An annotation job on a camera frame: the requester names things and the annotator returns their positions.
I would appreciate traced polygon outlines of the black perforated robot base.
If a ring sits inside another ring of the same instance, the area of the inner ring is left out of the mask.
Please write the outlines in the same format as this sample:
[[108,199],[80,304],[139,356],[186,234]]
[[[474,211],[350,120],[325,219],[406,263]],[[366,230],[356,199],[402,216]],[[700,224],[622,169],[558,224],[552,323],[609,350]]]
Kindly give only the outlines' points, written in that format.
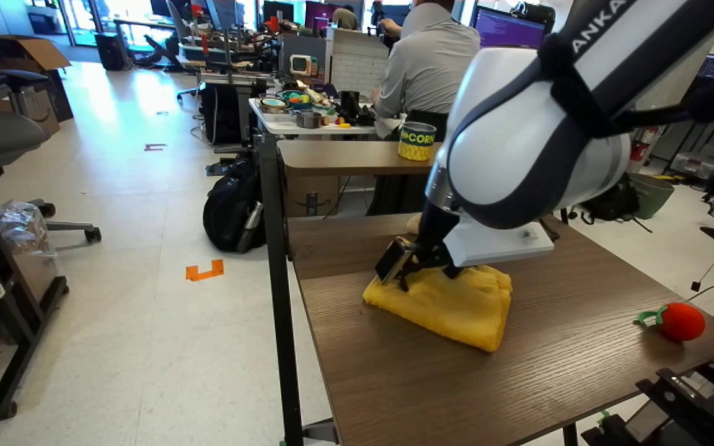
[[[696,369],[714,387],[714,361]],[[582,432],[587,446],[714,446],[714,391],[701,396],[685,377],[660,369],[638,389],[646,405],[631,417],[604,417]]]

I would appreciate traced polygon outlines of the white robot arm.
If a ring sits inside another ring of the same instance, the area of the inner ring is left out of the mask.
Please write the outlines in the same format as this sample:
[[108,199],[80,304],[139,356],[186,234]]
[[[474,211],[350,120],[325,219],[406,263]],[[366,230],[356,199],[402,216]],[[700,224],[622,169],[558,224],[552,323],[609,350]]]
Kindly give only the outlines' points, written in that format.
[[541,221],[613,188],[631,131],[714,121],[714,87],[640,104],[711,35],[714,0],[574,0],[541,48],[479,52],[432,164],[419,225],[387,245],[375,276],[402,284],[422,268],[459,276],[547,252]]

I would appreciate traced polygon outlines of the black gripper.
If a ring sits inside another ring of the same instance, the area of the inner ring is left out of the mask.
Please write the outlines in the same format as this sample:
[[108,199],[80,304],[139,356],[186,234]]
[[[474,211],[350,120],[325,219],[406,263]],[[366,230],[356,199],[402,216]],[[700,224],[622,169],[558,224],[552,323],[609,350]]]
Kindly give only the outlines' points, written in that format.
[[411,229],[411,234],[393,235],[387,250],[375,266],[375,276],[382,283],[397,283],[410,289],[406,278],[423,268],[438,268],[447,278],[457,278],[459,268],[444,244],[444,239],[457,229],[459,219],[426,204]]

